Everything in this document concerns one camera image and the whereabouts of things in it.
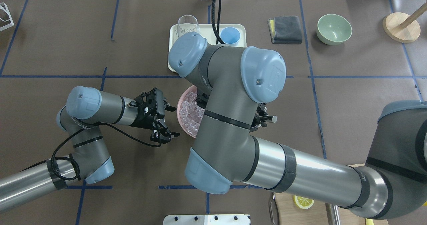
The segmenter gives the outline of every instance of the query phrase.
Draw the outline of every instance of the blue cup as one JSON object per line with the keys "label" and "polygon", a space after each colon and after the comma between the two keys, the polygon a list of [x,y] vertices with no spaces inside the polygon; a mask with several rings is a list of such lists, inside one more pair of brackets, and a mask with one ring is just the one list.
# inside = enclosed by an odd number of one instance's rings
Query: blue cup
{"label": "blue cup", "polygon": [[220,32],[221,39],[229,46],[237,46],[240,36],[239,30],[234,27],[226,27]]}

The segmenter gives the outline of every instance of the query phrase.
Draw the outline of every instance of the wooden stand base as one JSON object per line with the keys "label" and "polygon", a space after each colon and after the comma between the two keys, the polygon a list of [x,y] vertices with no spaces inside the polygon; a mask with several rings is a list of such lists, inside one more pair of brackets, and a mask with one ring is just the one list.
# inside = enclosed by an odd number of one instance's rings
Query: wooden stand base
{"label": "wooden stand base", "polygon": [[412,43],[417,40],[421,33],[421,28],[415,20],[407,27],[402,28],[401,24],[409,17],[403,12],[395,12],[383,20],[383,28],[387,35],[393,40],[401,43]]}

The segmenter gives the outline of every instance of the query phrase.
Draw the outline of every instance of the electrical cable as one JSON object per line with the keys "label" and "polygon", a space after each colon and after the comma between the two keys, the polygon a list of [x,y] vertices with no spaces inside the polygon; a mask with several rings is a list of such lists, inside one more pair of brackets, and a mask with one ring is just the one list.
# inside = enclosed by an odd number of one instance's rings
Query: electrical cable
{"label": "electrical cable", "polygon": [[113,125],[111,125],[111,124],[109,124],[109,123],[99,123],[99,124],[100,124],[100,125],[108,126],[108,127],[110,127],[110,128],[113,128],[114,130],[118,131],[119,133],[121,133],[121,134],[125,135],[126,137],[128,137],[128,138],[130,138],[130,139],[132,139],[132,140],[134,140],[134,141],[137,141],[137,142],[139,142],[139,143],[142,143],[142,144],[144,144],[144,145],[147,145],[147,146],[150,146],[150,147],[155,147],[155,148],[158,148],[158,147],[160,147],[160,146],[161,146],[161,142],[159,142],[159,145],[153,145],[153,144],[149,144],[149,143],[143,142],[143,141],[141,141],[141,140],[139,140],[139,139],[137,139],[137,138],[132,137],[131,135],[129,135],[129,134],[127,134],[127,133],[125,133],[124,131],[120,130],[119,128],[116,128],[115,126],[113,126]]}
{"label": "electrical cable", "polygon": [[[81,133],[82,131],[84,131],[84,129],[80,129],[79,131],[77,131],[77,132],[75,132],[75,133],[73,133],[70,137],[68,137],[67,139],[65,139],[56,149],[55,149],[55,151],[53,152],[53,154],[52,154],[52,157],[50,158],[50,166],[53,168],[53,167],[55,167],[54,166],[54,164],[56,163],[56,158],[55,158],[55,155],[56,155],[56,153],[58,152],[58,150],[64,145],[64,144],[66,144],[71,138],[73,138],[74,136],[76,136],[77,134],[79,134],[79,133]],[[58,171],[58,170],[56,170],[56,169],[53,169],[53,174],[55,175],[55,176],[57,176],[58,178],[60,178],[60,179],[62,179],[62,180],[67,180],[67,181],[71,181],[71,180],[74,180],[74,179],[76,179],[76,178],[78,178],[79,177],[79,175],[80,175],[80,169],[79,169],[79,165],[77,164],[77,162],[75,161],[75,160],[73,160],[73,159],[70,159],[69,160],[70,162],[71,162],[71,164],[73,164],[73,167],[74,167],[74,169],[76,170],[76,175],[73,177],[73,178],[66,178],[66,177],[64,177],[64,176],[62,176],[61,175],[61,173]]]}
{"label": "electrical cable", "polygon": [[[124,131],[122,131],[122,130],[120,130],[119,128],[116,128],[115,126],[113,126],[113,125],[111,125],[111,124],[108,124],[108,123],[99,123],[99,125],[106,125],[106,126],[108,126],[108,127],[111,127],[111,128],[113,128],[113,129],[115,129],[116,131],[118,131],[118,132],[120,132],[121,134],[123,134],[123,135],[125,135],[125,136],[127,136],[128,138],[130,138],[130,139],[132,139],[132,140],[135,140],[135,141],[137,141],[137,142],[139,142],[139,143],[142,143],[142,144],[144,144],[144,145],[147,145],[147,146],[151,146],[151,147],[160,147],[161,145],[162,145],[162,142],[161,142],[161,137],[160,137],[160,127],[159,127],[159,125],[158,125],[158,123],[159,123],[159,121],[158,121],[158,119],[157,119],[157,115],[155,115],[154,116],[154,118],[155,118],[155,120],[156,120],[156,122],[155,122],[155,125],[156,125],[156,128],[157,128],[157,134],[158,134],[158,138],[159,138],[159,145],[153,145],[153,144],[149,144],[149,143],[146,143],[146,142],[143,142],[143,141],[141,141],[141,140],[139,140],[139,139],[137,139],[137,138],[134,138],[134,137],[132,137],[131,135],[129,135],[129,134],[127,134],[127,133],[125,133]],[[67,139],[65,139],[56,149],[55,149],[55,151],[53,152],[53,154],[52,154],[52,157],[50,158],[50,166],[52,166],[52,167],[54,167],[54,164],[56,163],[56,160],[66,160],[66,161],[69,161],[72,165],[73,165],[73,167],[74,167],[74,170],[75,170],[75,173],[76,173],[76,175],[73,177],[73,178],[67,178],[67,177],[64,177],[64,176],[62,176],[61,175],[61,173],[60,172],[58,172],[57,170],[53,170],[53,174],[56,176],[56,177],[58,177],[58,178],[60,178],[60,179],[62,179],[62,180],[67,180],[67,181],[71,181],[71,180],[74,180],[74,179],[76,179],[76,178],[78,178],[79,177],[79,175],[80,175],[80,168],[79,168],[79,164],[75,161],[75,160],[73,160],[73,159],[71,159],[71,158],[67,158],[67,157],[55,157],[55,155],[56,155],[56,153],[59,151],[59,149],[64,145],[64,144],[66,144],[71,138],[73,138],[74,136],[76,136],[77,134],[79,134],[80,132],[82,132],[82,131],[84,131],[84,129],[80,129],[79,131],[77,131],[77,132],[75,132],[75,133],[73,133],[72,135],[70,135],[70,137],[68,137]],[[41,161],[41,162],[38,162],[38,163],[36,163],[36,164],[33,164],[33,165],[31,165],[31,166],[29,166],[29,167],[27,167],[26,169],[23,169],[23,170],[21,170],[21,172],[22,171],[25,171],[25,170],[27,170],[27,169],[30,169],[30,168],[33,168],[33,167],[35,167],[35,166],[38,166],[38,165],[40,165],[40,164],[44,164],[44,163],[46,163],[47,161],[46,160],[44,160],[44,161]]]}
{"label": "electrical cable", "polygon": [[215,3],[217,0],[212,0],[212,6],[210,9],[210,22],[212,23],[212,29],[213,33],[215,34],[215,37],[217,38],[217,43],[225,44],[224,41],[220,38],[220,17],[221,17],[221,0],[218,0],[218,26],[215,27]]}
{"label": "electrical cable", "polygon": [[159,127],[159,119],[157,118],[157,114],[154,114],[154,124],[156,125],[156,128],[157,128],[157,135],[158,135],[158,137],[159,137],[159,147],[161,146],[161,134],[160,134],[160,127]]}

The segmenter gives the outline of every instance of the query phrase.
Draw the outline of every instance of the wooden cutting board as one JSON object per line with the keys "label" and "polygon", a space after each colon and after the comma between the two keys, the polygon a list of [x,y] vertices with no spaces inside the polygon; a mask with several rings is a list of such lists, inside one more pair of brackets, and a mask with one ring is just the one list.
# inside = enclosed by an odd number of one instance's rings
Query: wooden cutting board
{"label": "wooden cutting board", "polygon": [[[314,201],[309,209],[301,209],[293,202],[293,195],[289,193],[275,193],[276,204],[279,210],[281,225],[328,225],[326,205],[324,202]],[[339,208],[338,214],[342,225],[365,225],[365,219],[352,214],[349,210]],[[374,220],[375,225],[388,225],[387,220]]]}

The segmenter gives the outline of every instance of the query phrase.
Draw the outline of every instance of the black band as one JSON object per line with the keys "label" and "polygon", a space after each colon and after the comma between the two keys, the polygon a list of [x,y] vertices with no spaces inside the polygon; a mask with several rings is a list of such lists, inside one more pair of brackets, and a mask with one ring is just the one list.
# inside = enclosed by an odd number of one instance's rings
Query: black band
{"label": "black band", "polygon": [[[69,154],[68,154],[68,156],[70,157],[70,159],[71,159],[71,160],[76,161],[76,160],[74,160],[74,158],[73,158],[73,154],[72,154],[72,153],[69,153]],[[77,170],[77,167],[74,165],[74,163],[71,163],[71,164],[73,165],[73,169],[74,169],[74,171],[76,171],[76,170]],[[79,181],[81,180],[80,173],[79,173],[79,175],[77,176],[77,179],[78,179]]]}
{"label": "black band", "polygon": [[234,119],[229,118],[229,117],[224,117],[223,115],[216,114],[216,113],[208,111],[208,110],[204,110],[204,114],[208,117],[215,118],[217,120],[220,120],[221,122],[229,123],[231,125],[235,125],[235,126],[238,126],[240,128],[245,128],[245,129],[251,128],[250,124],[242,123],[241,121],[234,120]]}
{"label": "black band", "polygon": [[126,106],[125,105],[125,99],[122,96],[120,96],[120,98],[122,99],[122,112],[120,112],[119,118],[114,123],[118,123],[120,121],[120,119],[122,119],[123,113],[125,112],[125,106]]}
{"label": "black band", "polygon": [[53,185],[55,186],[56,190],[61,190],[67,187],[67,184],[65,183],[65,180],[62,180],[58,178],[53,171],[56,171],[58,174],[61,174],[59,171],[58,164],[53,163],[53,167],[50,164],[50,158],[46,160],[46,166],[47,171],[49,172],[50,179],[53,182]]}
{"label": "black band", "polygon": [[260,158],[260,144],[258,143],[258,139],[254,136],[251,137],[254,139],[255,142],[255,159],[254,163],[252,164],[251,171],[249,172],[248,176],[244,180],[242,180],[242,182],[247,182],[252,177],[255,172],[255,169],[257,168],[258,160]]}
{"label": "black band", "polygon": [[212,86],[210,85],[209,78],[207,76],[209,61],[214,53],[223,46],[225,45],[209,46],[201,57],[200,62],[198,62],[198,74],[200,76],[201,83],[210,90],[212,90]]}
{"label": "black band", "polygon": [[273,190],[275,193],[282,193],[292,185],[293,181],[296,177],[296,158],[295,153],[293,150],[285,146],[283,144],[278,143],[285,154],[285,170],[283,172],[283,176],[280,179],[279,183],[277,183],[276,186],[266,189],[266,190]]}
{"label": "black band", "polygon": [[344,209],[349,209],[352,207],[362,207],[368,201],[369,195],[371,193],[371,186],[369,185],[369,180],[368,180],[368,178],[366,178],[365,173],[360,171],[356,167],[352,167],[352,166],[349,166],[349,167],[354,169],[357,172],[357,174],[359,175],[360,181],[362,182],[362,190],[360,191],[359,198],[357,199],[357,201],[354,204],[352,204],[348,207],[338,206],[338,207],[344,208]]}
{"label": "black band", "polygon": [[76,145],[73,145],[73,148],[78,148],[78,147],[80,147],[80,146],[83,146],[83,145],[86,145],[86,144],[88,144],[88,143],[91,143],[91,142],[94,142],[94,141],[100,140],[100,139],[102,139],[102,138],[104,138],[104,137],[99,136],[99,137],[95,137],[95,138],[92,138],[92,139],[86,140],[86,141],[84,141],[84,142],[82,142],[82,143],[78,143],[78,144],[76,144]]}
{"label": "black band", "polygon": [[375,171],[377,171],[381,175],[384,182],[386,183],[387,195],[388,196],[387,196],[386,205],[384,206],[383,210],[378,215],[370,217],[369,219],[380,219],[382,216],[386,215],[389,212],[390,208],[392,207],[392,203],[393,203],[393,188],[392,188],[392,185],[391,185],[389,179],[387,179],[386,176],[382,172],[380,172],[378,169],[375,169]]}
{"label": "black band", "polygon": [[427,171],[426,157],[424,156],[424,141],[427,133],[427,120],[421,125],[415,138],[415,154],[417,155],[418,162]]}
{"label": "black band", "polygon": [[376,158],[371,158],[371,157],[367,158],[366,163],[371,164],[371,165],[376,166],[376,167],[379,167],[379,168],[384,169],[386,171],[395,173],[397,175],[404,176],[405,178],[409,178],[409,179],[412,179],[414,181],[417,181],[417,182],[420,182],[423,184],[427,184],[427,175],[406,169],[404,167],[397,166],[394,164],[390,164],[390,163],[387,163],[385,161],[381,161],[381,160],[378,160]]}

